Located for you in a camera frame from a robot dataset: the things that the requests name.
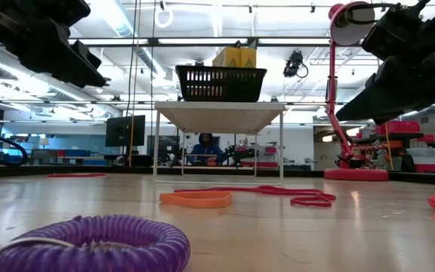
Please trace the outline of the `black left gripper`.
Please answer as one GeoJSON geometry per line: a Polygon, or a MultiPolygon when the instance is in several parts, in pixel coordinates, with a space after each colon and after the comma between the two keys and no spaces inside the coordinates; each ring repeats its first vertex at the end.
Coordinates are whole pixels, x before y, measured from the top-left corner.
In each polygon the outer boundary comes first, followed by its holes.
{"type": "Polygon", "coordinates": [[[85,0],[0,0],[0,12],[0,42],[32,39],[35,70],[81,88],[106,84],[69,42],[69,28],[91,13],[85,0]]]}

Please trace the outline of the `black plastic basket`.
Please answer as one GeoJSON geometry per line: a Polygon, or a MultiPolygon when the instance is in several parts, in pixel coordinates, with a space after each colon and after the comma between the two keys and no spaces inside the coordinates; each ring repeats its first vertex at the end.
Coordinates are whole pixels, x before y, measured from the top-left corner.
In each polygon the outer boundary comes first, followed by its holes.
{"type": "Polygon", "coordinates": [[[257,102],[266,69],[223,66],[176,66],[185,101],[257,102]]]}

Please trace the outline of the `red desk lamp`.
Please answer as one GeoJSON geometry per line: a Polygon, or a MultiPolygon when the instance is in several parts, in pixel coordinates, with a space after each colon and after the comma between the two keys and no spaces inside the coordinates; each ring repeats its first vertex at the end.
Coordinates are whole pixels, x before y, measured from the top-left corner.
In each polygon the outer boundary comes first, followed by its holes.
{"type": "Polygon", "coordinates": [[[325,112],[332,124],[341,148],[338,167],[327,168],[324,178],[344,181],[387,181],[388,172],[380,169],[363,169],[353,164],[353,150],[335,115],[335,99],[338,80],[336,70],[336,48],[358,43],[369,33],[375,23],[375,11],[371,4],[364,1],[336,4],[330,8],[330,45],[329,75],[325,96],[325,112]]]}

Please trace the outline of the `large red crate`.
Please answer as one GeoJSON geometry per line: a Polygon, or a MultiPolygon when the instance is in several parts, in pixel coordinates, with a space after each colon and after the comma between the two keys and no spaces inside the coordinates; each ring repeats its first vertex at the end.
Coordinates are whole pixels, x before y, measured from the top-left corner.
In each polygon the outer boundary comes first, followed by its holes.
{"type": "Polygon", "coordinates": [[[414,134],[420,133],[421,128],[416,121],[389,121],[375,126],[376,134],[414,134]]]}

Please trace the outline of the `black monitor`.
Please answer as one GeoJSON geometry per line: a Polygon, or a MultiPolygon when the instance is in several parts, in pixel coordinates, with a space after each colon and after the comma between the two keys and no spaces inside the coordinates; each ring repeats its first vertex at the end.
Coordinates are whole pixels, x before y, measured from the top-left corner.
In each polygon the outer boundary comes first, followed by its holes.
{"type": "Polygon", "coordinates": [[[145,116],[111,118],[106,121],[106,147],[143,146],[145,116]]]}

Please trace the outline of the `long red rubber band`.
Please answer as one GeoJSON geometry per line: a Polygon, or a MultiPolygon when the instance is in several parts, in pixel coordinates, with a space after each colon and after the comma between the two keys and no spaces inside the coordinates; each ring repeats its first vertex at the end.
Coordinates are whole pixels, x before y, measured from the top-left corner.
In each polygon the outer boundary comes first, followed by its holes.
{"type": "Polygon", "coordinates": [[[324,193],[317,189],[288,189],[284,187],[274,186],[257,186],[257,187],[211,187],[205,189],[176,189],[175,193],[188,192],[214,192],[214,191],[242,191],[260,193],[273,196],[291,196],[291,206],[309,206],[328,208],[332,206],[332,202],[336,200],[336,196],[329,193],[324,193]]]}

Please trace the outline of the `person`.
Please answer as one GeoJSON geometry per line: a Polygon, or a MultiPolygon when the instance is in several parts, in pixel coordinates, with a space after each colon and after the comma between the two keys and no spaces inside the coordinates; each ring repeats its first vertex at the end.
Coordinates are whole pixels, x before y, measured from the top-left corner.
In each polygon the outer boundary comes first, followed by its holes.
{"type": "Polygon", "coordinates": [[[191,165],[217,166],[224,161],[224,155],[222,149],[214,142],[212,134],[201,133],[199,142],[188,154],[187,161],[191,165]]]}

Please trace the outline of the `white perforated metal shelf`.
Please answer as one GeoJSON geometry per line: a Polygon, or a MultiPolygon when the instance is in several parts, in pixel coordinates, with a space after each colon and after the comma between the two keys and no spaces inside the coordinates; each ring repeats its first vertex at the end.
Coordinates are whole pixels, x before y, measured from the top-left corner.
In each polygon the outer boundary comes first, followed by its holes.
{"type": "Polygon", "coordinates": [[[284,104],[157,101],[154,103],[154,108],[156,110],[153,155],[154,183],[165,183],[164,180],[158,178],[157,166],[160,119],[164,116],[184,134],[210,132],[214,134],[250,134],[255,137],[275,118],[279,118],[279,180],[273,185],[280,186],[282,184],[284,180],[284,104]]]}

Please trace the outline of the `purple coil wristband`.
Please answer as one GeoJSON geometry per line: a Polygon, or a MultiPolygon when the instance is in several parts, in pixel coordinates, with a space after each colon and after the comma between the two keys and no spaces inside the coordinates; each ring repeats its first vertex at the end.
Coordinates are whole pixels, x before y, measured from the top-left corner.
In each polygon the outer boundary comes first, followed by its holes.
{"type": "Polygon", "coordinates": [[[187,236],[130,215],[77,216],[0,246],[0,272],[182,272],[187,236]]]}

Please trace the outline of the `orange rubber band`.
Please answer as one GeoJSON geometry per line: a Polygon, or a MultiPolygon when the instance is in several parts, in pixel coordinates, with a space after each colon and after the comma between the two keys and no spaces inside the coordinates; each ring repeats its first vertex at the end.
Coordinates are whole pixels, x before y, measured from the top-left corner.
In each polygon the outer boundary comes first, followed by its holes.
{"type": "Polygon", "coordinates": [[[194,209],[219,209],[229,206],[233,201],[233,195],[228,191],[161,193],[159,201],[194,209]]]}

